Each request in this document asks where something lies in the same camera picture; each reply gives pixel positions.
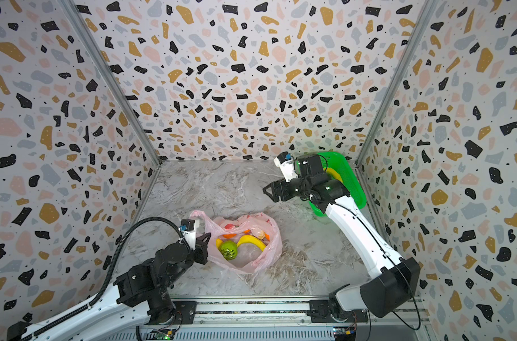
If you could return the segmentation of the pink plastic bag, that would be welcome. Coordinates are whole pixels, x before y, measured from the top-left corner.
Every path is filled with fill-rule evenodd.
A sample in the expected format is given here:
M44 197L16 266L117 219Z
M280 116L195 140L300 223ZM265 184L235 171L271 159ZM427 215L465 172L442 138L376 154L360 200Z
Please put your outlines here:
M273 265L282 254L281 231L276 221L265 213L247 214L235 220L228 220L223 217L211 219L203 211L195 210L190 217L197 218L199 223L204 223L205 232L211 234L208 260L223 269L237 274L255 274ZM226 224L235 224L237 228L226 231L224 229ZM238 247L237 258L231 261L225 260L217 249L217 240L227 240L222 237L223 234L236 234L253 228L261 229L266 233L266 238L262 240L266 245L265 250L261 251L252 244L243 244ZM240 238L229 240L238 243Z

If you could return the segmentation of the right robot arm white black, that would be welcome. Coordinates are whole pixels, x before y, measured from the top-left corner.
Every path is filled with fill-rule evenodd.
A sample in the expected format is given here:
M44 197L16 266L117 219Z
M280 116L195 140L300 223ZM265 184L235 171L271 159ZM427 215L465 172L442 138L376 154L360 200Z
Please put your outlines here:
M420 265L413 257L403 258L363 215L366 196L344 156L322 152L294 158L285 151L274 162L283 178L263 192L275 203L294 197L310 203L339 227L368 272L368 282L347 284L329 294L328 315L344 321L350 313L366 310L383 318L416 299Z

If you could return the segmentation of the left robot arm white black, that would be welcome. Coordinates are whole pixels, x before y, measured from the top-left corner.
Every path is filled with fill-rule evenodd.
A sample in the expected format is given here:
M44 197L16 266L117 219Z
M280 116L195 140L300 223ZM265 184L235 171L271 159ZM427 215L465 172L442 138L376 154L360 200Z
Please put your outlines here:
M131 267L75 309L40 323L17 322L8 328L8 340L101 340L126 328L144 325L190 324L170 297L175 282L194 264L207 263L211 235L203 234L189 247L185 240L156 251L153 258Z

